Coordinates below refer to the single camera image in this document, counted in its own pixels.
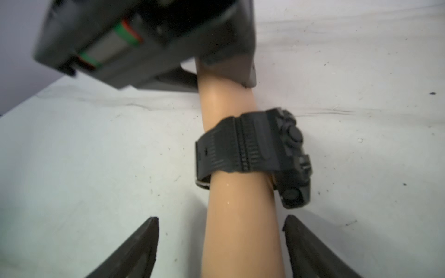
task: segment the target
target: black watch strap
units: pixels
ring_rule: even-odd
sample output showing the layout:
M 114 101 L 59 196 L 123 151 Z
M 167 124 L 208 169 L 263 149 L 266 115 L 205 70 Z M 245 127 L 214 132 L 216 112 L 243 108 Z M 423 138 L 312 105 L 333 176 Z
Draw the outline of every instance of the black watch strap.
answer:
M 280 108 L 221 120 L 196 142 L 196 184 L 210 188 L 214 171 L 267 171 L 285 208 L 310 199 L 309 156 L 293 115 Z
M 279 170 L 272 157 L 274 145 L 267 112 L 251 112 L 228 117 L 196 142 L 196 183 L 207 188 L 210 175 L 225 172 Z

